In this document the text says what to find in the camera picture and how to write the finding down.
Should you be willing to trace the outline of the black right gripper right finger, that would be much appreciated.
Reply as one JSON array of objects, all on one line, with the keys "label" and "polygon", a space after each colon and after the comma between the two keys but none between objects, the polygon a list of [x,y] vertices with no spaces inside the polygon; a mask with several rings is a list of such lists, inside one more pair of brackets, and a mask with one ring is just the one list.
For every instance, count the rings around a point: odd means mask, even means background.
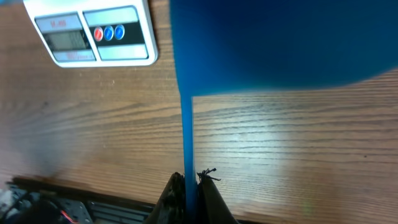
[{"label": "black right gripper right finger", "polygon": [[216,168],[198,172],[197,223],[201,224],[239,224],[223,200],[214,181],[220,179],[210,175]]}]

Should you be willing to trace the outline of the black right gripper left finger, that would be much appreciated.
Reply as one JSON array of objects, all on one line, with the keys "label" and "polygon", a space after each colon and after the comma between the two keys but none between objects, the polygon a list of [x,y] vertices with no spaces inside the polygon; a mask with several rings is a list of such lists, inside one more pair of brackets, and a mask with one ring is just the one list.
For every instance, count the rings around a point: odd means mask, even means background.
[{"label": "black right gripper left finger", "polygon": [[185,178],[175,172],[171,175],[154,210],[144,224],[182,224],[185,218]]}]

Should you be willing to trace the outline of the blue plastic measuring scoop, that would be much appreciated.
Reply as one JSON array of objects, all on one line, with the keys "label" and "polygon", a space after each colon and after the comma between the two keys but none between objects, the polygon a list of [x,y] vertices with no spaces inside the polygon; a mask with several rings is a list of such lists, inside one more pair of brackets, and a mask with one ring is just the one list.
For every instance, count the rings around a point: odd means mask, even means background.
[{"label": "blue plastic measuring scoop", "polygon": [[194,97],[330,88],[397,66],[397,0],[173,0],[170,23],[189,217]]}]

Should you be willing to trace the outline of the white digital kitchen scale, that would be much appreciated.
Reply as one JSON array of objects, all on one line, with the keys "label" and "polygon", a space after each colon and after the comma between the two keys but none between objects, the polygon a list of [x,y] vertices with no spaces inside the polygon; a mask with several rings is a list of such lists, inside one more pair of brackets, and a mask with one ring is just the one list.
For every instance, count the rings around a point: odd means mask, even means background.
[{"label": "white digital kitchen scale", "polygon": [[59,67],[148,66],[158,58],[145,0],[24,1],[24,6]]}]

